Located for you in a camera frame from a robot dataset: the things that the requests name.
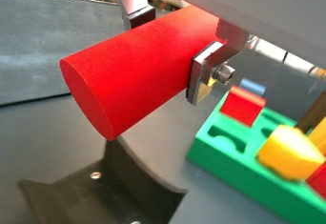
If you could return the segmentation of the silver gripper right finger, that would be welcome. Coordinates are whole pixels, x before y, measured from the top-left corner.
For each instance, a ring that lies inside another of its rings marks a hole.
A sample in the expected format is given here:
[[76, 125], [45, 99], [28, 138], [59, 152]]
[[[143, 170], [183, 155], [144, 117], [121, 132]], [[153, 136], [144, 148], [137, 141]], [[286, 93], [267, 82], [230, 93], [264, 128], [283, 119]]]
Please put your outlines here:
[[228, 61], [243, 51], [250, 38], [247, 31], [223, 19], [218, 22], [215, 35], [220, 41], [212, 41], [191, 59], [185, 98], [192, 105], [203, 101], [216, 82], [230, 82], [235, 69]]

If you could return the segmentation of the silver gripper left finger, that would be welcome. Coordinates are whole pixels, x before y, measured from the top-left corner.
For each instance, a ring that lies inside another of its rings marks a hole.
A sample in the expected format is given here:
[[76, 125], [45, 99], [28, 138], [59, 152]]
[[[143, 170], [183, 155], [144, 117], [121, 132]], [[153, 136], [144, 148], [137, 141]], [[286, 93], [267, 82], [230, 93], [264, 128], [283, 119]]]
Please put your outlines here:
[[127, 30], [131, 30], [155, 19], [155, 9], [148, 0], [117, 0], [121, 8], [121, 20]]

